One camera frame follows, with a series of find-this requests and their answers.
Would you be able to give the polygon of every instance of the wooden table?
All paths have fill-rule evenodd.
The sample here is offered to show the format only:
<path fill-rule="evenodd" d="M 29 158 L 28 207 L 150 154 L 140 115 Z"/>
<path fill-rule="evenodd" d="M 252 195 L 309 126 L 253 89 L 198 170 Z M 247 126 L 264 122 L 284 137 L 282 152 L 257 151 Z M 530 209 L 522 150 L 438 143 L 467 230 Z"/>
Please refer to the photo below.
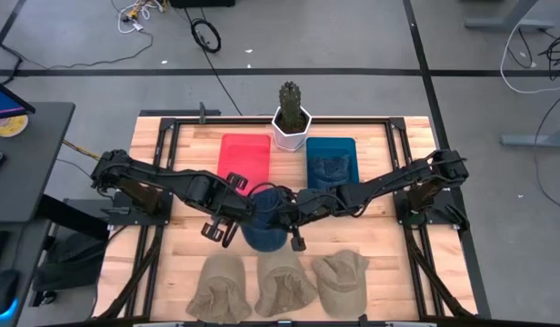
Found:
<path fill-rule="evenodd" d="M 161 117 L 139 117 L 136 122 L 130 155 L 151 163 L 155 151 L 158 125 Z M 407 134 L 412 156 L 427 156 L 435 149 L 434 137 L 427 117 L 406 117 Z M 180 130 L 175 169 L 206 169 L 217 171 L 221 137 L 224 134 L 272 134 L 269 124 L 219 124 L 186 125 Z M 313 124 L 310 136 L 353 137 L 356 140 L 358 167 L 361 182 L 391 172 L 385 128 L 374 124 Z M 395 133 L 398 152 L 401 152 L 399 135 Z M 278 150 L 272 144 L 270 182 L 298 190 L 306 186 L 305 149 L 291 154 Z M 189 208 L 175 199 L 171 223 L 165 228 L 158 275 L 155 284 L 152 321 L 194 321 L 185 308 L 195 294 L 199 273 L 205 258 L 213 253 L 228 252 L 241 255 L 246 269 L 246 299 L 254 306 L 258 299 L 256 254 L 245 242 L 240 231 L 228 249 L 200 234 L 207 215 Z M 105 262 L 98 283 L 98 302 L 95 316 L 103 312 L 119 294 L 131 275 L 138 226 L 126 228 L 108 246 Z M 355 218 L 326 218 L 304 226 L 307 250 L 299 253 L 301 262 L 312 283 L 315 275 L 311 261 L 317 255 L 334 254 L 350 249 L 365 256 L 370 264 L 366 272 L 368 305 L 366 314 L 370 321 L 415 320 L 417 311 L 411 273 L 405 248 L 403 230 L 395 218 L 391 195 L 372 201 L 366 213 Z M 465 258 L 457 232 L 450 225 L 428 226 L 435 268 L 452 294 L 470 312 L 476 312 L 474 296 L 465 266 Z M 434 314 L 433 301 L 427 279 L 421 273 L 427 311 Z M 146 278 L 141 281 L 137 294 L 135 314 L 142 311 Z M 253 312 L 249 321 L 276 321 L 281 318 L 293 321 L 333 320 L 323 310 L 318 298 L 296 312 L 262 318 Z"/>

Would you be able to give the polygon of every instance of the computer mouse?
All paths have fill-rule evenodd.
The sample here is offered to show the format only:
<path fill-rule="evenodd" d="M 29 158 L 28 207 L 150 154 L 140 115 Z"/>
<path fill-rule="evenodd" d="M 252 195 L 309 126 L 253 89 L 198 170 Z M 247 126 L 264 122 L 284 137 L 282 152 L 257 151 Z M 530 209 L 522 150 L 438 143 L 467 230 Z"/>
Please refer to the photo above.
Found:
<path fill-rule="evenodd" d="M 18 281 L 19 272 L 17 270 L 9 269 L 0 272 L 0 314 L 6 312 L 14 302 Z"/>

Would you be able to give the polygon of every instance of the red plastic container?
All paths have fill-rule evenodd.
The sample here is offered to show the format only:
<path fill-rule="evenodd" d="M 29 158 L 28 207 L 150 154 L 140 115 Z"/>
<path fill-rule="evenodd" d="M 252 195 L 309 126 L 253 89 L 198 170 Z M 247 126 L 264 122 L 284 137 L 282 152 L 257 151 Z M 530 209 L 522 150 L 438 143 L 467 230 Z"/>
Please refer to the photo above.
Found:
<path fill-rule="evenodd" d="M 244 190 L 250 190 L 270 177 L 270 136 L 260 134 L 224 134 L 219 151 L 217 175 L 227 178 L 229 173 L 238 173 L 247 179 Z M 257 193 L 266 187 L 256 190 Z"/>

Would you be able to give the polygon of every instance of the gray floor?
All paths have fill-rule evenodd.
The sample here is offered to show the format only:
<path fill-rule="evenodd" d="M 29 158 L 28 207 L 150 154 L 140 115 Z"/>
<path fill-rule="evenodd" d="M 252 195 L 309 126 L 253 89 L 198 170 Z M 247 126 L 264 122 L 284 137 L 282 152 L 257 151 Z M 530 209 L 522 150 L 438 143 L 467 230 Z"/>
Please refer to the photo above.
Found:
<path fill-rule="evenodd" d="M 129 5 L 127 0 L 116 0 Z M 504 13 L 512 2 L 414 0 L 415 16 L 432 69 L 497 69 L 504 34 L 467 31 L 465 15 Z M 0 0 L 0 28 L 14 7 Z M 418 68 L 401 1 L 238 0 L 233 8 L 205 9 L 222 34 L 223 50 L 212 56 L 218 68 L 363 67 Z M 191 14 L 199 16 L 197 10 Z M 549 17 L 560 33 L 560 1 L 543 1 L 533 17 Z M 188 27 L 173 11 L 151 13 L 143 22 L 154 34 L 151 49 L 136 59 L 99 69 L 208 68 Z M 549 39 L 528 34 L 534 54 Z M 115 11 L 106 0 L 27 1 L 5 43 L 44 65 L 93 62 L 131 54 L 148 42 L 143 35 L 120 35 Z M 518 37 L 515 54 L 524 51 Z M 536 57 L 537 69 L 546 61 Z M 0 51 L 0 68 L 13 59 Z M 518 69 L 510 60 L 506 67 Z M 33 64 L 24 68 L 37 69 Z M 245 114 L 272 113 L 278 86 L 297 81 L 311 114 L 430 115 L 421 77 L 396 76 L 224 76 Z M 560 79 L 512 78 L 519 88 L 560 84 Z M 533 133 L 560 95 L 521 95 L 495 77 L 434 78 L 450 144 L 467 157 L 471 177 L 464 185 L 486 293 L 495 318 L 560 322 L 560 209 L 540 194 L 532 151 L 505 148 L 502 133 Z M 76 103 L 67 139 L 94 152 L 126 148 L 142 109 L 208 108 L 235 110 L 213 76 L 27 77 L 10 88 L 27 101 Z M 560 126 L 560 105 L 545 131 Z M 545 187 L 560 201 L 560 150 L 540 150 Z M 67 149 L 60 158 L 86 170 L 92 161 Z M 85 176 L 56 165 L 46 191 L 58 198 L 96 198 Z M 60 301 L 25 309 L 20 325 L 84 319 L 93 289 L 63 292 Z"/>

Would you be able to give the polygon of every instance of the computer screen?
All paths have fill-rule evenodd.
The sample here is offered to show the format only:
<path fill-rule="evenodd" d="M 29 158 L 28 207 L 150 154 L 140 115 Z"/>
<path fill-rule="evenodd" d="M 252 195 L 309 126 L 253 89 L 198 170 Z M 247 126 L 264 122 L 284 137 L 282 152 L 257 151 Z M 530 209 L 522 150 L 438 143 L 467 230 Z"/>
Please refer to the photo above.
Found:
<path fill-rule="evenodd" d="M 34 112 L 31 105 L 0 85 L 0 119 Z"/>

